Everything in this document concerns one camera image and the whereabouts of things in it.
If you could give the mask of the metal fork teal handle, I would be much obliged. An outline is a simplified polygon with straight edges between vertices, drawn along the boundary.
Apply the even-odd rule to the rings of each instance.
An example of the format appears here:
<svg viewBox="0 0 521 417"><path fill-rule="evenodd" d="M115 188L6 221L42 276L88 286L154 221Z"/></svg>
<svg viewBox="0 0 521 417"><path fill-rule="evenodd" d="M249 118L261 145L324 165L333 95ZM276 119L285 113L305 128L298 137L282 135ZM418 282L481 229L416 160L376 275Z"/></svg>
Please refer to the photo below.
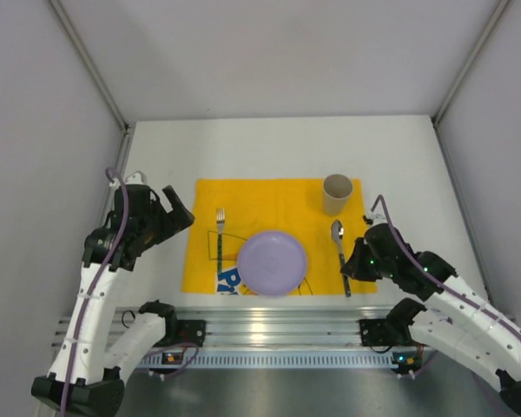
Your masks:
<svg viewBox="0 0 521 417"><path fill-rule="evenodd" d="M217 227L217 275L222 273L222 256L223 256L223 231L225 227L225 209L218 208L216 210L216 227Z"/></svg>

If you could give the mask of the yellow pikachu cloth placemat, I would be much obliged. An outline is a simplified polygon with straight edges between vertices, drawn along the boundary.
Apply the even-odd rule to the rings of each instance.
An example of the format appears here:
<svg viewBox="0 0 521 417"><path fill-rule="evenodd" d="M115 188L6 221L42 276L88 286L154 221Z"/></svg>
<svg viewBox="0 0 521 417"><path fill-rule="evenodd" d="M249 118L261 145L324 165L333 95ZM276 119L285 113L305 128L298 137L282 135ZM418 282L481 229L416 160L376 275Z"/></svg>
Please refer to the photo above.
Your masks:
<svg viewBox="0 0 521 417"><path fill-rule="evenodd" d="M256 295L241 281L236 268L242 244L267 230L293 235L307 252L307 276L288 295L344 295L336 244L331 225L340 220L345 229L344 256L353 251L354 241L366 231L361 183L353 180L353 194L336 218L322 207L321 179L207 180L195 188L195 223L188 247L181 289L205 295ZM217 275L216 210L225 209L222 273ZM373 283L349 281L353 294L370 294Z"/></svg>

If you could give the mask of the beige paper cup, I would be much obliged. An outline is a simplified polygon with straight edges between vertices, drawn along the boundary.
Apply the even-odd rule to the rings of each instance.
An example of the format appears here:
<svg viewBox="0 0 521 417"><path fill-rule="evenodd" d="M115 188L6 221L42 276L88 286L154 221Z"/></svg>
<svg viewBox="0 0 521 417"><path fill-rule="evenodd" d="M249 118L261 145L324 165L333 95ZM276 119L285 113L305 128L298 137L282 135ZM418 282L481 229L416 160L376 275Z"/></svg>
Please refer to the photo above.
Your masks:
<svg viewBox="0 0 521 417"><path fill-rule="evenodd" d="M329 216L339 215L352 194L353 181L350 178L341 174L329 175L322 183L323 212Z"/></svg>

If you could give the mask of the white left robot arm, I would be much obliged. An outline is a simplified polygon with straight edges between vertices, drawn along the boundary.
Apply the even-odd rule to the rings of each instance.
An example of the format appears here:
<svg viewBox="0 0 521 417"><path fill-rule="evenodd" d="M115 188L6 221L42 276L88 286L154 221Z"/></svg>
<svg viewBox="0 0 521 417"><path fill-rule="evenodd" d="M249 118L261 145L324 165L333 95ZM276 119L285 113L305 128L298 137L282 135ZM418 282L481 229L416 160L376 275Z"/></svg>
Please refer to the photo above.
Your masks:
<svg viewBox="0 0 521 417"><path fill-rule="evenodd" d="M114 416L130 375L145 359L184 341L175 308L160 301L139 307L134 321L113 344L109 332L121 294L138 258L195 221L174 188L156 193L137 171L123 178L106 171L113 206L103 225L83 244L81 279L69 325L49 371L37 376L31 394L61 416Z"/></svg>

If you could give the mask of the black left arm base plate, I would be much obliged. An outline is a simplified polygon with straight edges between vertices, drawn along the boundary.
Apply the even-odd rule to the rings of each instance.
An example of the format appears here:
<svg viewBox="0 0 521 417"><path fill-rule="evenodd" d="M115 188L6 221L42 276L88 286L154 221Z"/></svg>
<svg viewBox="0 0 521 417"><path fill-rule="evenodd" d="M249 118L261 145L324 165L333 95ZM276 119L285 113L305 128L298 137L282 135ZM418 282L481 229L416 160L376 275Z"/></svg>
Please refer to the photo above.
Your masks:
<svg viewBox="0 0 521 417"><path fill-rule="evenodd" d="M166 334L156 344L156 348L167 348L179 343L193 343L203 346L207 323L204 320L180 320L168 324Z"/></svg>

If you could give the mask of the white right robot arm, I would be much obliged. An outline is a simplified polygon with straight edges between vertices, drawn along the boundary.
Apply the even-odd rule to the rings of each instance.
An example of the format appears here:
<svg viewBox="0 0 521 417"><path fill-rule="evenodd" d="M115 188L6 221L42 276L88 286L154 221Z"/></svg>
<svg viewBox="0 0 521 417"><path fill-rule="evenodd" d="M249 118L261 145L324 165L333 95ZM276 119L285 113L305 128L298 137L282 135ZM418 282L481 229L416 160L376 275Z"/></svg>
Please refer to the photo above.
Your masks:
<svg viewBox="0 0 521 417"><path fill-rule="evenodd" d="M471 370L521 416L521 328L433 252L415 252L382 215L364 217L341 268L357 281L389 279L405 294L383 319L360 324L365 347L425 345Z"/></svg>

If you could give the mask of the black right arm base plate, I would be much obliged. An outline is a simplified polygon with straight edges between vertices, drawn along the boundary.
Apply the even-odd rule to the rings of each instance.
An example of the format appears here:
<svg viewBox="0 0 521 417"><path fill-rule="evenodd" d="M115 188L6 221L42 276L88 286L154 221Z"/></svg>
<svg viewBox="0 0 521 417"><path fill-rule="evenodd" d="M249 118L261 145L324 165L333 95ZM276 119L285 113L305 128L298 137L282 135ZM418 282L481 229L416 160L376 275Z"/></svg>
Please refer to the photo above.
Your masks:
<svg viewBox="0 0 521 417"><path fill-rule="evenodd" d="M405 323L388 319L362 319L359 332L363 347L411 346L412 337Z"/></svg>

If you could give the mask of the purple plastic plate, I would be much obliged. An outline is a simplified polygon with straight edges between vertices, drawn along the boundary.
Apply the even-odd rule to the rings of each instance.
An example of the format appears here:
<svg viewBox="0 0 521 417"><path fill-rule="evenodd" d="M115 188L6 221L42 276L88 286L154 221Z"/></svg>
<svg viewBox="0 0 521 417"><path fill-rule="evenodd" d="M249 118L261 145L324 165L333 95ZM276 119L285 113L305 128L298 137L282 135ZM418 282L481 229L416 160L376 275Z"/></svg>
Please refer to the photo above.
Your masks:
<svg viewBox="0 0 521 417"><path fill-rule="evenodd" d="M262 231L242 244L236 268L242 283L256 295L282 297L306 278L307 252L289 233Z"/></svg>

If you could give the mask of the metal spoon teal handle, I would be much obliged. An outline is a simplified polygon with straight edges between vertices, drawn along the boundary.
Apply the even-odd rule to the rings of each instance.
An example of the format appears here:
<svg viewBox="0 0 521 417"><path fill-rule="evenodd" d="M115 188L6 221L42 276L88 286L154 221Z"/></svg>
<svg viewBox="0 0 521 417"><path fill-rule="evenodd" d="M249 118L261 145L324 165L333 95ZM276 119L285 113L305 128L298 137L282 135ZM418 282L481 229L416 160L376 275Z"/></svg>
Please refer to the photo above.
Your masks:
<svg viewBox="0 0 521 417"><path fill-rule="evenodd" d="M340 220L334 220L331 225L331 237L332 237L334 243L336 244L336 247L338 250L340 270L345 265L345 262L346 262L345 256L344 256L343 245L342 245L343 235L344 235L344 228L342 226L342 223L340 222ZM347 298L349 298L352 296L352 291L351 291L350 284L349 284L349 278L344 274L340 274L340 275L341 275L341 278L343 281L344 294Z"/></svg>

